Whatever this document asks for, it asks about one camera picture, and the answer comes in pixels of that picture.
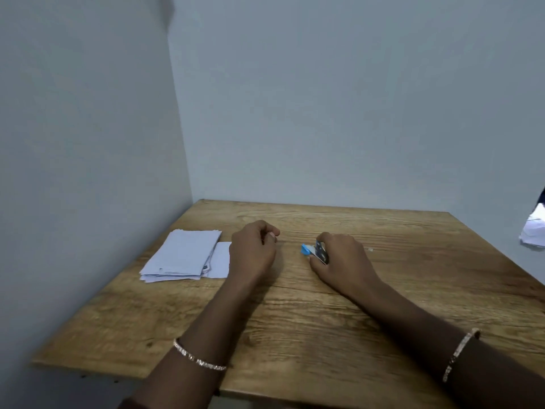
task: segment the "table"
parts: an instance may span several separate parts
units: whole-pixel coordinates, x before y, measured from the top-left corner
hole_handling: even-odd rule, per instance
[[[243,332],[220,393],[336,407],[453,407],[379,326],[321,283],[300,254],[322,231],[372,247],[377,273],[419,306],[545,375],[545,287],[444,212],[198,201],[72,317],[33,359],[144,378],[222,280],[144,283],[169,231],[265,219],[282,231],[276,276]]]

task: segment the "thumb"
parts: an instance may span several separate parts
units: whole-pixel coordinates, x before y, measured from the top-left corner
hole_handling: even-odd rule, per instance
[[[328,281],[328,267],[320,261],[315,255],[309,256],[310,260],[310,268],[312,268],[312,271],[314,271],[321,281],[326,282]]]
[[[269,249],[274,249],[276,244],[276,236],[271,231],[265,234],[265,238],[263,238],[263,245]]]

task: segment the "sparkly rhinestone bracelet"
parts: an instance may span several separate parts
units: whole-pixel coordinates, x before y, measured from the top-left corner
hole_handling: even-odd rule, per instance
[[[177,339],[174,339],[174,342],[172,345],[178,350],[183,356],[187,357],[192,362],[197,363],[199,366],[202,366],[207,369],[212,370],[219,370],[219,371],[225,371],[227,370],[227,366],[218,366],[216,364],[207,363],[204,360],[197,359],[195,356],[193,356],[190,352],[188,352],[186,349],[180,346],[180,343],[178,343]]]
[[[443,375],[443,383],[446,383],[446,381],[448,380],[448,374],[452,371],[452,366],[455,364],[455,362],[458,359],[458,356],[460,356],[460,353],[462,352],[462,350],[464,350],[464,347],[466,346],[468,341],[472,337],[474,337],[474,338],[476,338],[478,340],[480,336],[481,336],[481,331],[479,329],[472,329],[462,339],[462,341],[460,342],[458,347],[456,347],[456,350],[454,350],[454,354],[452,355],[452,357],[448,361],[448,365],[446,366],[446,369],[445,369],[445,374]]]

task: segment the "person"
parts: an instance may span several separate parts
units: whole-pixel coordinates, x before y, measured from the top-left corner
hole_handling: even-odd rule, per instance
[[[233,234],[229,275],[214,298],[121,409],[202,409],[233,350],[235,327],[251,293],[271,268],[280,230],[265,221]],[[324,232],[329,264],[310,257],[318,277],[378,323],[464,407],[545,408],[545,379],[484,341],[419,308],[383,282],[364,246]],[[454,351],[465,341],[457,360]]]

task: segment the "paper stack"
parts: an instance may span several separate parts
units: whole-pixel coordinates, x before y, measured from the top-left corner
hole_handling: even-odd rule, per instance
[[[225,278],[229,272],[229,245],[218,243],[221,231],[172,231],[140,271],[145,282]]]
[[[538,204],[528,217],[520,239],[524,244],[545,247],[545,206],[543,204]]]

